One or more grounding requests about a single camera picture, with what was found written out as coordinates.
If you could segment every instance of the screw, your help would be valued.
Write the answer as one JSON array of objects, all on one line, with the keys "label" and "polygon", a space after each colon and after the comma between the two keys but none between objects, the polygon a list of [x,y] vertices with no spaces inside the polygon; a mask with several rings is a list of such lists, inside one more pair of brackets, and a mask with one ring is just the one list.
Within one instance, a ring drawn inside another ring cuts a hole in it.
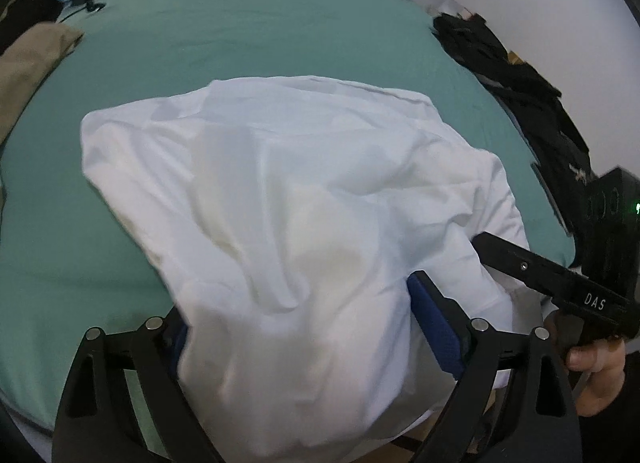
[{"label": "screw", "polygon": [[475,318],[471,321],[471,327],[476,331],[487,331],[489,329],[489,323],[483,318]]},{"label": "screw", "polygon": [[162,319],[160,317],[152,317],[146,320],[145,326],[149,331],[158,329],[162,326]]},{"label": "screw", "polygon": [[536,334],[540,340],[546,340],[549,338],[549,332],[544,328],[535,328],[533,333]]},{"label": "screw", "polygon": [[84,334],[84,337],[87,340],[96,340],[101,333],[102,332],[100,331],[100,328],[91,328],[87,330],[87,332]]}]

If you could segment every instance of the black metal bracket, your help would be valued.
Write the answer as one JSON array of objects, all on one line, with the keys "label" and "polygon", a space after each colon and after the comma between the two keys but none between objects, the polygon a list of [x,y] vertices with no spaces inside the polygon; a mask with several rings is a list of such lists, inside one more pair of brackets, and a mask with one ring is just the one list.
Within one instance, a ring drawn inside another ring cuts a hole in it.
[{"label": "black metal bracket", "polygon": [[[433,322],[422,323],[414,308],[440,366],[459,356],[464,371],[411,462],[580,463],[580,430],[571,388],[548,332],[535,328],[520,335],[496,331],[481,318],[471,320],[457,302],[442,296],[423,271],[412,274],[409,285],[412,307],[419,286],[431,302],[428,305],[452,326],[459,345],[468,347],[450,349],[451,342],[445,340],[447,348],[442,349],[447,332],[433,329]],[[482,452],[468,454],[500,369],[511,369],[511,377],[497,423]]]},{"label": "black metal bracket", "polygon": [[583,319],[589,326],[583,343],[612,335],[638,335],[640,306],[635,300],[488,232],[478,234],[471,243],[483,265],[548,295],[564,313]]},{"label": "black metal bracket", "polygon": [[170,375],[172,335],[166,331],[170,316],[152,317],[134,332],[107,335],[99,328],[87,331],[58,408],[54,463],[170,461],[146,449],[125,369],[137,371],[149,412],[171,461],[223,463],[177,380]]}]

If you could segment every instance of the finger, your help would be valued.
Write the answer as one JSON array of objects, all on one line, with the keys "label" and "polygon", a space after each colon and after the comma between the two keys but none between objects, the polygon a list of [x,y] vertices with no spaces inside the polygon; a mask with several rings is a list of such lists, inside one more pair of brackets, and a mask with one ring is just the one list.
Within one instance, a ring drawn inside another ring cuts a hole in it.
[{"label": "finger", "polygon": [[589,380],[590,392],[596,398],[615,397],[625,383],[625,362],[616,361],[600,372],[593,373]]},{"label": "finger", "polygon": [[622,339],[596,340],[589,346],[572,348],[567,353],[566,365],[572,371],[598,373],[609,367],[625,363],[625,347]]},{"label": "finger", "polygon": [[598,359],[594,345],[571,348],[566,355],[566,366],[572,371],[591,371]]}]

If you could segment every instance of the sleeve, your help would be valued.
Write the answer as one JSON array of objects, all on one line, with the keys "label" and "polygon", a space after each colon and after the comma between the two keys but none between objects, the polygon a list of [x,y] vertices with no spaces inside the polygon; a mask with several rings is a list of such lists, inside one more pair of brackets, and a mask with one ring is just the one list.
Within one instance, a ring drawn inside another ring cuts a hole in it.
[{"label": "sleeve", "polygon": [[636,461],[640,437],[640,353],[626,357],[625,384],[596,416],[580,418],[583,463]]}]

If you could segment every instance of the tan cloth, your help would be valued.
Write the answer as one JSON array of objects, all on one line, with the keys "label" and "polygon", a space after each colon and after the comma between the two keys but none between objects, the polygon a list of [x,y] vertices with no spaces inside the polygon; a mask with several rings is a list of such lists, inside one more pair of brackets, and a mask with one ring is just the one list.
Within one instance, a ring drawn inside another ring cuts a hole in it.
[{"label": "tan cloth", "polygon": [[[0,55],[0,144],[42,81],[71,53],[82,32],[59,23],[39,23]],[[0,192],[0,210],[4,204]]]}]

